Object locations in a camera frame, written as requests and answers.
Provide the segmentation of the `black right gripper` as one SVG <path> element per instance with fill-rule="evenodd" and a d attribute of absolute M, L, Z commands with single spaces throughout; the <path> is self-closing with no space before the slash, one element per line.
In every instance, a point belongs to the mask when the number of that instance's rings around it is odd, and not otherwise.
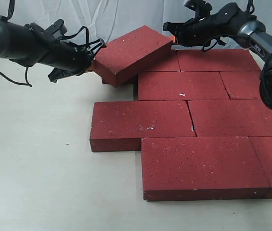
<path fill-rule="evenodd" d="M 239 34 L 239 30 L 247 22 L 249 22 L 249 7 L 242 10 L 237 3 L 230 2 L 217 13 L 202 19 L 191 18 L 186 22 L 165 22 L 162 30 L 175 33 L 175 36 L 169 37 L 173 45 L 209 47 L 214 39 L 217 44 L 224 46 L 225 42 L 221 38 L 229 37 L 243 46 L 246 38 Z"/>

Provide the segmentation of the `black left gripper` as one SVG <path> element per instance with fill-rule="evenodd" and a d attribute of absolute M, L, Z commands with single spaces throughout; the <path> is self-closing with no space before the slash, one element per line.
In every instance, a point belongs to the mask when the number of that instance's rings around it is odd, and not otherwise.
<path fill-rule="evenodd" d="M 99 38 L 93 42 L 89 41 L 89 30 L 82 26 L 73 35 L 55 38 L 36 23 L 29 25 L 35 45 L 33 54 L 28 57 L 28 66 L 43 64 L 53 68 L 48 74 L 50 82 L 71 76 L 80 76 L 85 72 L 94 72 L 96 62 L 93 61 L 96 54 L 106 43 Z"/>

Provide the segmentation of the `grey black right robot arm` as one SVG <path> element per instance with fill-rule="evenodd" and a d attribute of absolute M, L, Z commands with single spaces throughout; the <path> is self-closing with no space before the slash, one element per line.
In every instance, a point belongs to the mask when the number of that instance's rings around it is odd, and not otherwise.
<path fill-rule="evenodd" d="M 253 1 L 248 1 L 245 10 L 241 10 L 237 3 L 230 2 L 215 14 L 210 13 L 212 6 L 204 0 L 187 0 L 184 6 L 195 12 L 194 18 L 186 22 L 163 24 L 163 30 L 174 36 L 174 44 L 200 46 L 206 52 L 213 48 L 213 40 L 224 46 L 222 38 L 231 38 L 241 48 L 258 55 L 264 61 L 259 77 L 260 97 L 272 110 L 272 36 L 254 15 Z"/>

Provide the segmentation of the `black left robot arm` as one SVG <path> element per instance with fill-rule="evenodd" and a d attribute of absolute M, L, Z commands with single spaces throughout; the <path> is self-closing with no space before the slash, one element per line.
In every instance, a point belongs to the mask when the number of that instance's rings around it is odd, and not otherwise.
<path fill-rule="evenodd" d="M 0 15 L 0 58 L 8 59 L 25 68 L 36 63 L 53 67 L 48 75 L 50 82 L 71 76 L 80 76 L 89 70 L 96 54 L 105 48 L 103 39 L 89 41 L 89 30 L 85 31 L 85 43 L 71 42 L 74 35 L 66 36 L 63 19 L 54 22 L 47 29 L 36 23 L 20 26 L 10 23 Z"/>

